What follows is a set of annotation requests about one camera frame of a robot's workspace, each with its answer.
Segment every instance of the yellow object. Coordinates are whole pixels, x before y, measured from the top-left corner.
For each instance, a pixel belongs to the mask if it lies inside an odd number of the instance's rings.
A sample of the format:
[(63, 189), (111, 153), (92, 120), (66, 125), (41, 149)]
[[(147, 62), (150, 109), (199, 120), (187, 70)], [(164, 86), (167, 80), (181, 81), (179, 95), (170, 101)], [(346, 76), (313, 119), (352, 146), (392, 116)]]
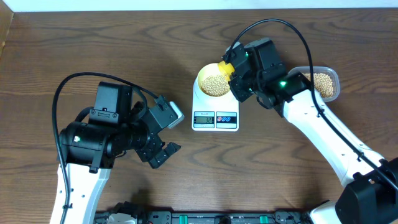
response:
[(225, 74), (225, 79), (227, 81), (231, 81), (231, 75), (233, 72), (235, 72), (235, 68), (232, 66), (231, 63), (225, 64), (224, 61), (221, 61), (218, 64), (218, 69), (222, 74)]

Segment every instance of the wooden surface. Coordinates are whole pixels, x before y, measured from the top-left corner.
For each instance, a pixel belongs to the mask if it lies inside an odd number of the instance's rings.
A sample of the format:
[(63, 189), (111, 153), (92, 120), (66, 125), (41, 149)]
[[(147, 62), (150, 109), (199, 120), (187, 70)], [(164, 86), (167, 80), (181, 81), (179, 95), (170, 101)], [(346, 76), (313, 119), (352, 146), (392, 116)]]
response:
[(2, 49), (6, 44), (6, 38), (13, 15), (14, 13), (8, 8), (6, 3), (0, 0), (0, 57)]
[[(174, 100), (185, 114), (164, 141), (182, 145), (160, 169), (134, 152), (118, 159), (98, 210), (133, 201), (175, 210), (312, 208), (343, 188), (322, 155), (275, 111), (251, 98), (236, 133), (191, 129), (192, 85), (206, 64), (247, 25), (265, 17), (292, 22), (314, 64), (333, 68), (341, 95), (328, 104), (387, 159), (398, 144), (398, 9), (18, 13), (0, 61), (0, 223), (47, 223), (57, 188), (51, 102), (67, 75), (117, 75)], [(307, 65), (298, 37), (281, 24), (268, 36), (288, 69)], [(62, 91), (58, 127), (95, 102), (99, 78), (77, 78)]]

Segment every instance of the digital kitchen scale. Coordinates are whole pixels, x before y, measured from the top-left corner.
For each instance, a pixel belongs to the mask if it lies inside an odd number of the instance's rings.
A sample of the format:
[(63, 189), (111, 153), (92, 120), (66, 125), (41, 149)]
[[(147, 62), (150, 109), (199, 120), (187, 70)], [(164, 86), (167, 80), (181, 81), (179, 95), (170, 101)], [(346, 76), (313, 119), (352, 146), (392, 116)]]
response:
[(239, 101), (231, 90), (223, 96), (209, 96), (200, 85), (210, 75), (221, 74), (217, 63), (203, 67), (194, 84), (192, 100), (192, 129), (195, 131), (237, 131)]

